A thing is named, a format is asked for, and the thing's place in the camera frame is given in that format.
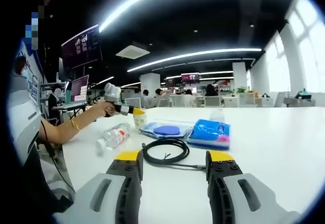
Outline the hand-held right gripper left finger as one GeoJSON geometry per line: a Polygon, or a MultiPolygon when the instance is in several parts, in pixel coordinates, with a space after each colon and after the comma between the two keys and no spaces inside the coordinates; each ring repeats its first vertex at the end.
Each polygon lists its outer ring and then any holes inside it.
{"type": "Polygon", "coordinates": [[[138,223],[142,180],[142,151],[120,153],[106,173],[97,174],[76,192],[60,222],[138,223]]]}

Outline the person's left hand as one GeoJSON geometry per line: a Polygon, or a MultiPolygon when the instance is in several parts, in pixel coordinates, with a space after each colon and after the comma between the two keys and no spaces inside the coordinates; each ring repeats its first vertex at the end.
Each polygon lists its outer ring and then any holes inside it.
{"type": "Polygon", "coordinates": [[[99,102],[93,106],[96,117],[105,117],[107,114],[113,116],[116,112],[114,104],[111,102],[99,102]]]}

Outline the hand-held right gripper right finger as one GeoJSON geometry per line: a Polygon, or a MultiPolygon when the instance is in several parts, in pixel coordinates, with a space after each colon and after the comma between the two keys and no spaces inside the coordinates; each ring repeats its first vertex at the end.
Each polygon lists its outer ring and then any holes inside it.
{"type": "Polygon", "coordinates": [[[282,208],[275,193],[252,174],[243,173],[226,152],[206,152],[206,179],[213,223],[299,222],[299,213],[282,208]]]}

